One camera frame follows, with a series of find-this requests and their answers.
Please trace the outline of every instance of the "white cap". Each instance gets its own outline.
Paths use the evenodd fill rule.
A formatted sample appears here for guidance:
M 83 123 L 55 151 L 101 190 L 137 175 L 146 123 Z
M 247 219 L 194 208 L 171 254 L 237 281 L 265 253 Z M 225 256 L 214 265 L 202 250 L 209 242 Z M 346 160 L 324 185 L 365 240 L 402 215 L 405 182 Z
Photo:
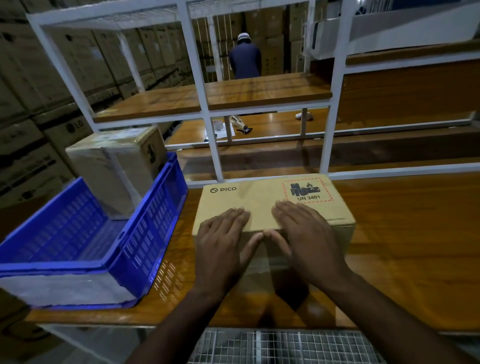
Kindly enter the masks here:
M 238 38 L 237 38 L 237 42 L 238 42 L 239 40 L 241 40 L 241 39 L 250 39 L 250 40 L 252 40 L 252 39 L 250 38 L 250 34 L 248 34 L 248 33 L 240 33 L 239 36 L 238 36 Z

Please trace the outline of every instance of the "red dashed border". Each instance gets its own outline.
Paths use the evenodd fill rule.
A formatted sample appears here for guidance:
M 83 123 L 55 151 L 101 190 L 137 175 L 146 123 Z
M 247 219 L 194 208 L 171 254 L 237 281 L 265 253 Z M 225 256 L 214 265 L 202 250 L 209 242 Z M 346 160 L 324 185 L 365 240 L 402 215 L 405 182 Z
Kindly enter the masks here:
M 285 183 L 287 182 L 296 182 L 296 181 L 310 181 L 310 180 L 320 180 L 320 183 L 322 184 L 323 188 L 325 191 L 328 193 L 328 196 L 330 197 L 329 200 L 315 200 L 315 201 L 305 201 L 302 202 L 303 204 L 314 204 L 314 203 L 319 203 L 319 202 L 330 202 L 333 201 L 333 197 L 328 191 L 327 187 L 325 186 L 325 183 L 321 177 L 314 177 L 314 178 L 300 178 L 298 180 L 288 180 L 288 181 L 283 181 L 282 186 L 283 186 L 283 193 L 285 194 L 285 198 L 288 200 L 288 194 L 287 194 L 287 188 L 285 187 Z

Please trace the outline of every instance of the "white metal shelf frame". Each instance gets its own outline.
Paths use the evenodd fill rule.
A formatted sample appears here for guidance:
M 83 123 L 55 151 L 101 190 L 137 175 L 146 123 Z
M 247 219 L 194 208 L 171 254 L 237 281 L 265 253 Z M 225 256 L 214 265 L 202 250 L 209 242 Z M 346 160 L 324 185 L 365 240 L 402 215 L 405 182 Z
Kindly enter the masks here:
M 344 0 L 342 2 L 342 10 L 340 16 L 339 32 L 337 36 L 336 48 L 334 51 L 335 63 L 332 77 L 332 98 L 330 100 L 321 100 L 308 103 L 296 103 L 296 104 L 277 104 L 261 107 L 249 107 L 239 109 L 224 109 L 224 110 L 209 110 L 206 100 L 206 93 L 203 81 L 202 70 L 200 66 L 199 55 L 193 35 L 192 19 L 207 18 L 209 22 L 212 22 L 214 15 L 223 15 L 233 12 L 244 12 L 261 8 L 268 8 L 274 6 L 282 6 L 287 4 L 296 3 L 298 0 L 203 0 L 203 1 L 189 1 L 189 0 L 116 0 L 105 1 L 101 3 L 84 5 L 75 8 L 52 10 L 49 12 L 28 14 L 27 18 L 32 25 L 37 37 L 39 38 L 42 46 L 45 48 L 47 55 L 50 57 L 52 63 L 57 68 L 70 93 L 73 95 L 80 110 L 84 114 L 85 118 L 89 122 L 92 129 L 97 132 L 102 129 L 109 129 L 119 126 L 135 126 L 146 123 L 160 123 L 177 120 L 192 120 L 203 119 L 205 122 L 205 128 L 209 139 L 209 145 L 212 151 L 212 159 L 216 171 L 217 182 L 223 182 L 223 173 L 221 169 L 220 158 L 218 154 L 217 144 L 222 142 L 216 142 L 214 139 L 214 132 L 212 126 L 213 117 L 225 117 L 231 114 L 248 114 L 255 112 L 269 112 L 269 111 L 287 111 L 287 110 L 302 110 L 302 120 L 300 127 L 300 138 L 305 137 L 324 137 L 324 146 L 322 152 L 322 161 L 320 165 L 321 173 L 328 173 L 328 166 L 330 161 L 330 154 L 332 149 L 333 137 L 335 132 L 335 124 L 338 112 L 338 104 L 340 99 L 341 85 L 343 76 L 348 73 L 370 72 L 382 69 L 392 69 L 401 67 L 410 67 L 416 65 L 436 64 L 443 62 L 464 61 L 480 58 L 480 52 L 461 52 L 455 54 L 447 54 L 432 57 L 421 57 L 418 59 L 406 59 L 398 61 L 386 61 L 377 62 L 372 64 L 362 64 L 355 66 L 347 66 L 346 58 L 348 55 L 348 43 L 350 36 L 350 29 L 352 26 L 353 17 L 358 7 L 358 3 L 355 0 Z M 313 20 L 314 12 L 314 0 L 309 0 L 307 19 L 311 22 Z M 174 21 L 180 21 L 185 37 L 185 43 L 187 46 L 187 52 L 192 66 L 193 78 L 195 80 L 195 86 L 201 105 L 201 111 L 197 113 L 168 115 L 163 117 L 151 117 L 141 118 L 125 121 L 113 121 L 95 124 L 93 122 L 94 113 L 90 108 L 84 94 L 82 93 L 78 83 L 76 82 L 72 72 L 70 71 L 65 59 L 60 53 L 58 47 L 55 45 L 53 39 L 49 36 L 44 27 L 48 26 L 61 26 L 61 27 L 82 27 L 89 29 L 109 29 L 120 31 L 122 29 L 131 29 L 136 27 L 142 27 L 147 25 L 156 25 L 162 23 L 170 23 Z M 307 24 L 306 43 L 312 42 L 312 24 Z M 215 28 L 209 27 L 211 39 L 215 39 Z M 118 33 L 120 43 L 123 48 L 123 54 L 127 59 L 127 63 L 134 76 L 139 91 L 144 90 L 140 77 L 135 77 L 138 74 L 135 63 L 132 59 L 131 52 L 127 49 L 128 44 L 122 42 L 121 32 Z M 329 113 L 327 118 L 327 124 L 325 133 L 306 133 L 306 110 L 307 108 L 322 108 L 329 107 Z M 276 138 L 276 140 L 288 140 L 297 137 L 297 134 L 285 135 Z M 271 139 L 270 137 L 255 138 L 258 141 L 262 139 Z M 233 143 L 244 143 L 242 141 L 233 141 Z M 460 171 L 461 168 L 452 167 L 455 165 L 436 166 L 435 173 L 439 170 Z M 433 173 L 432 168 L 419 167 L 420 171 L 424 173 Z M 478 169 L 480 170 L 480 163 L 469 163 L 468 170 Z M 332 178 L 349 178 L 348 176 L 359 176 L 358 171 L 342 172 L 341 174 L 331 173 Z M 373 172 L 364 173 L 364 176 L 388 176 L 389 170 L 374 170 Z M 193 182 L 192 186 L 201 185 L 200 182 Z

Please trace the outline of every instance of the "right hand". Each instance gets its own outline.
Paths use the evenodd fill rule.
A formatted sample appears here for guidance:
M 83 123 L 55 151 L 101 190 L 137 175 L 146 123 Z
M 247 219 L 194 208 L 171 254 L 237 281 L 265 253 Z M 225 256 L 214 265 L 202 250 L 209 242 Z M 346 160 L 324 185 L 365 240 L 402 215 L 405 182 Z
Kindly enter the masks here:
M 328 222 L 304 204 L 277 201 L 272 214 L 289 243 L 275 230 L 264 231 L 303 278 L 323 291 L 335 288 L 353 273 Z

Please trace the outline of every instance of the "blue crate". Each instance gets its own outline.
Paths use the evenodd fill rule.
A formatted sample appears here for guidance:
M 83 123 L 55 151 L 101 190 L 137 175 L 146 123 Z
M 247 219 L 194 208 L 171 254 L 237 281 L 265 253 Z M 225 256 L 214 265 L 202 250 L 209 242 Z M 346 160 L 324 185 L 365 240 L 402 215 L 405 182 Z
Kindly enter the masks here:
M 0 245 L 0 279 L 107 272 L 136 299 L 55 308 L 132 306 L 155 279 L 186 195 L 175 153 L 129 220 L 110 220 L 79 178 Z

